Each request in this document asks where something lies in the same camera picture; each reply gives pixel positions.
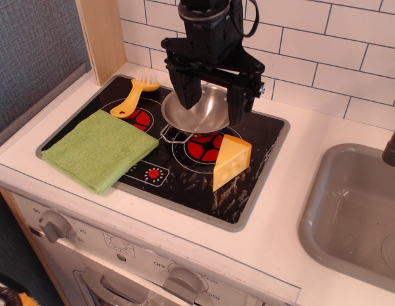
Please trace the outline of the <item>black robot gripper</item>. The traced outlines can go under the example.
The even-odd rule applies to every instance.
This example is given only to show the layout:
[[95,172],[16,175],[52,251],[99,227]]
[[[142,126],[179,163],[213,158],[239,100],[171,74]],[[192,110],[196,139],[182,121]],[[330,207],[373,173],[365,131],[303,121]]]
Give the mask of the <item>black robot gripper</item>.
[[229,123],[238,125],[252,111],[254,99],[264,93],[264,64],[248,54],[240,14],[183,14],[184,38],[165,38],[166,67],[180,104],[187,110],[201,99],[201,81],[227,88]]

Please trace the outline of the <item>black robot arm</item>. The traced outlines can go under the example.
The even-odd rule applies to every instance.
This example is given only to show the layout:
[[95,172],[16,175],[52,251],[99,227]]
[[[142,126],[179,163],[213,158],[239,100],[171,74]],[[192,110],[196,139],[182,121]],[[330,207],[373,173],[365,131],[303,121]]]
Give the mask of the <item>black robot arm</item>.
[[229,122],[240,123],[261,97],[265,66],[243,48],[243,39],[254,35],[243,29],[241,1],[181,1],[178,14],[184,22],[184,38],[165,38],[166,67],[180,104],[190,109],[202,96],[201,81],[225,87]]

